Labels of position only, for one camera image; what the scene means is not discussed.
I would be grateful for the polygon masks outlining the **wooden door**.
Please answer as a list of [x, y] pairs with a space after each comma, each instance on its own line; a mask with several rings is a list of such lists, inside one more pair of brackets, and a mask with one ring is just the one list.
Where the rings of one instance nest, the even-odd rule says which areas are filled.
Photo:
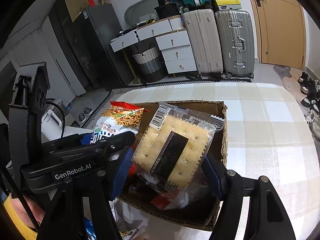
[[261, 63], [304, 69], [306, 33], [297, 0], [251, 0]]

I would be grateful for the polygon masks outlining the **black bag on desk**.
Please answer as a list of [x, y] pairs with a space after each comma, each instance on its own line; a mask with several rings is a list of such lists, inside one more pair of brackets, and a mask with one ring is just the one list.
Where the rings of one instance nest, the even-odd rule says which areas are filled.
[[157, 0], [158, 6], [155, 7], [155, 11], [160, 20], [177, 16], [180, 14], [178, 6], [174, 0]]

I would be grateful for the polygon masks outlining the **grey oval mirror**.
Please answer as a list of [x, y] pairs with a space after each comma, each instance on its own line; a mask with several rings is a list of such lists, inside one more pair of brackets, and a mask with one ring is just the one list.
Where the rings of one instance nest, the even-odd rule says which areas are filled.
[[155, 7], [158, 7], [157, 0], [141, 0], [127, 8], [124, 20], [130, 27], [149, 19], [158, 20], [159, 17]]

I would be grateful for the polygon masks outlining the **silver grey suitcase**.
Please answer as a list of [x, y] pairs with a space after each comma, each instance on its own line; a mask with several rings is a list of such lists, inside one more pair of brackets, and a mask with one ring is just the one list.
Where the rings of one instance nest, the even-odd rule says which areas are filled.
[[251, 16], [244, 10], [219, 10], [215, 13], [228, 78], [254, 77], [254, 37]]

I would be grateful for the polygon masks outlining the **beige suitcase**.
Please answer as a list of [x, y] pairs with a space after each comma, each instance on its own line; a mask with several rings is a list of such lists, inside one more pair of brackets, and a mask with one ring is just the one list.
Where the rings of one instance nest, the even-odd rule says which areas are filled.
[[213, 10], [199, 9], [185, 12], [183, 20], [198, 72], [222, 74], [222, 51]]

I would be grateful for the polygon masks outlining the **clear cracker sandwich packet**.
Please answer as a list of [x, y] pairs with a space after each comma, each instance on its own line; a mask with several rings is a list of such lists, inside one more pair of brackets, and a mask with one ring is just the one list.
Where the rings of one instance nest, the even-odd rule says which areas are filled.
[[160, 102], [133, 154], [133, 165], [161, 196], [179, 206], [224, 118]]

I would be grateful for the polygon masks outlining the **blue Oreo cookie packet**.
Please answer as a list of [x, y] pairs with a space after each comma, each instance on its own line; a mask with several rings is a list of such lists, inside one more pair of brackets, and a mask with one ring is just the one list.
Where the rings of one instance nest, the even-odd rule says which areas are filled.
[[86, 225], [86, 232], [88, 235], [88, 239], [89, 240], [96, 240], [96, 235], [95, 235], [95, 231], [93, 228], [93, 223], [85, 217], [85, 225]]

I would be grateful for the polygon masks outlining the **yellow black box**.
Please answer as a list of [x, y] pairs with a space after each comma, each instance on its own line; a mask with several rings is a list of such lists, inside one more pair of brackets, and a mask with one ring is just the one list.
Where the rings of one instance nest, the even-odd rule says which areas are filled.
[[240, 0], [215, 0], [215, 6], [218, 10], [241, 10]]

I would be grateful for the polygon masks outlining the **white drawer desk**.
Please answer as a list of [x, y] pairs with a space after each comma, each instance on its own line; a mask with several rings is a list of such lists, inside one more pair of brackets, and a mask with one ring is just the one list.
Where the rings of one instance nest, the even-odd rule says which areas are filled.
[[116, 52], [150, 38], [156, 39], [169, 74], [197, 71], [188, 32], [181, 16], [171, 16], [138, 27], [113, 39], [110, 45]]

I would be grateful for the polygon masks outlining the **brown SF cardboard box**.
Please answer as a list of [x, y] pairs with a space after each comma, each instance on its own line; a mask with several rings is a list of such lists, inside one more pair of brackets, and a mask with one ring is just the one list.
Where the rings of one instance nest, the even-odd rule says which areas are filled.
[[134, 174], [120, 200], [160, 219], [211, 231], [219, 200], [201, 165], [226, 161], [226, 105], [179, 101], [140, 103], [145, 109], [135, 142]]

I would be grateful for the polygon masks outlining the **red black wafer packet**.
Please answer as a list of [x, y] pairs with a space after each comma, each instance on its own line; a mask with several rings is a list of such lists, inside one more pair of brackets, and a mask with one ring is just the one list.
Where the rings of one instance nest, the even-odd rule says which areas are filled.
[[175, 203], [171, 202], [170, 200], [161, 195], [158, 195], [157, 197], [153, 198], [151, 204], [159, 210], [172, 210], [176, 208]]

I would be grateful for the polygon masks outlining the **white kettle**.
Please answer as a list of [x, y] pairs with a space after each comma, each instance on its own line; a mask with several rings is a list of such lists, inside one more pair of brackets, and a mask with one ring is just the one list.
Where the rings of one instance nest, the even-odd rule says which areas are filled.
[[[44, 114], [42, 116], [41, 132], [49, 140], [61, 139], [65, 133], [66, 119], [62, 108], [52, 100], [45, 101]], [[48, 106], [53, 106], [61, 114], [59, 118]]]

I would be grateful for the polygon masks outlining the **white red noodle snack bag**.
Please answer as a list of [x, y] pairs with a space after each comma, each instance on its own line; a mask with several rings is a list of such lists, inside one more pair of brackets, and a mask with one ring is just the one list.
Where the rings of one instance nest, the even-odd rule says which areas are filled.
[[127, 102], [111, 101], [111, 106], [95, 124], [90, 144], [124, 132], [137, 134], [145, 112], [149, 110]]

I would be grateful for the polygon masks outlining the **woven laundry basket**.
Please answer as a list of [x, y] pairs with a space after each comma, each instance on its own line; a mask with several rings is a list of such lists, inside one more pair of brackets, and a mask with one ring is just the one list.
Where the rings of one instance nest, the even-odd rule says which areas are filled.
[[149, 44], [148, 50], [140, 51], [132, 55], [138, 64], [142, 81], [154, 83], [161, 81], [168, 74], [161, 51], [154, 43]]

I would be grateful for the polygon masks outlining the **checked table cloth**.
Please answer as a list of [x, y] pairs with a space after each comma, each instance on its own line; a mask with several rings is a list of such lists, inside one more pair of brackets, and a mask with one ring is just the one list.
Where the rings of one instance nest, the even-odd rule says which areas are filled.
[[217, 82], [132, 90], [120, 101], [222, 101], [227, 106], [227, 167], [243, 177], [270, 179], [297, 239], [319, 222], [319, 161], [304, 114], [283, 87]]

